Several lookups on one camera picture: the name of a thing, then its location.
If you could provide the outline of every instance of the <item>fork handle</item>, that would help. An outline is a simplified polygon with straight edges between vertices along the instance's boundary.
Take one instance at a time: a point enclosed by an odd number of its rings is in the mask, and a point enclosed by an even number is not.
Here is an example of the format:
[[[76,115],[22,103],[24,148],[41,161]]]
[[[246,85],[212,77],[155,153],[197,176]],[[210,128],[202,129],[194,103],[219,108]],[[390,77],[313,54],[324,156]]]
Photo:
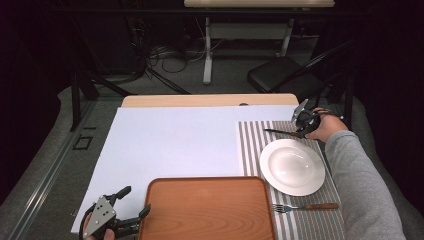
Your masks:
[[[314,210],[314,209],[338,209],[339,204],[337,203],[320,203],[320,204],[308,204],[305,205],[306,210]]]

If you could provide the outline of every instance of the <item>brown tray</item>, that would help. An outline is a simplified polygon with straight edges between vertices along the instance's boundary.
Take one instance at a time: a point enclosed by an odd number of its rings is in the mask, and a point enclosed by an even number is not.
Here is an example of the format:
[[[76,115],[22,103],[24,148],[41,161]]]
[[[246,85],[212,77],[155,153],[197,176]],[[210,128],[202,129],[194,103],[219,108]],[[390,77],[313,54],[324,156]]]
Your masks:
[[[139,239],[274,239],[258,177],[160,178],[149,185]]]

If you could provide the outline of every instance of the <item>human hand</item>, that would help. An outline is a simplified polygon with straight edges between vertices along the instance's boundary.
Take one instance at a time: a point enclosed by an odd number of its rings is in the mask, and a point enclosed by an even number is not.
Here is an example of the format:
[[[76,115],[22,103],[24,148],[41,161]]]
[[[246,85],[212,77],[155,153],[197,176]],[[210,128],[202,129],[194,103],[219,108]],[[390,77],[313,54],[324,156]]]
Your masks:
[[[314,111],[320,112],[324,111],[324,109],[316,108]],[[333,133],[341,130],[348,130],[348,128],[339,117],[330,114],[323,114],[321,115],[321,123],[319,127],[315,131],[307,134],[306,138],[319,139],[323,142],[327,142],[328,138],[330,138]]]
[[[93,213],[88,214],[87,218],[84,221],[83,233],[85,232],[85,229],[87,228],[88,222],[90,221],[91,214],[93,214]],[[111,229],[106,229],[105,236],[104,236],[103,239],[104,240],[115,240],[115,232],[112,231]],[[89,236],[88,238],[86,238],[86,240],[96,240],[96,238],[93,237],[93,236]]]

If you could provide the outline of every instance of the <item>gray sleeve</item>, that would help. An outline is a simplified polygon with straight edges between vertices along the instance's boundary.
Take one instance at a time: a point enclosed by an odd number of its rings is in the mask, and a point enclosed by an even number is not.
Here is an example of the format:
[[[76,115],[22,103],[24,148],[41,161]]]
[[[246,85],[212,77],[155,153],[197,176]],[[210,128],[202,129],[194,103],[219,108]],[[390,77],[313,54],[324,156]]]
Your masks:
[[[350,131],[334,133],[325,145],[341,200],[347,239],[405,239],[383,179]]]

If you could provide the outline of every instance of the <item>fork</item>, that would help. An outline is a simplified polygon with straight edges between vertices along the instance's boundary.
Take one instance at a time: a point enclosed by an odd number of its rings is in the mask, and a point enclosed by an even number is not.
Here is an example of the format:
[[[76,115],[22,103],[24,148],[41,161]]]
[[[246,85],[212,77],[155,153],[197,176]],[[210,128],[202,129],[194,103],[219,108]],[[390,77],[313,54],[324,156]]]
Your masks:
[[[274,211],[279,213],[287,213],[291,210],[298,209],[298,210],[318,210],[318,209],[338,209],[339,204],[337,203],[319,203],[319,204],[307,204],[304,206],[294,207],[290,205],[280,205],[280,204],[273,204],[272,205]]]

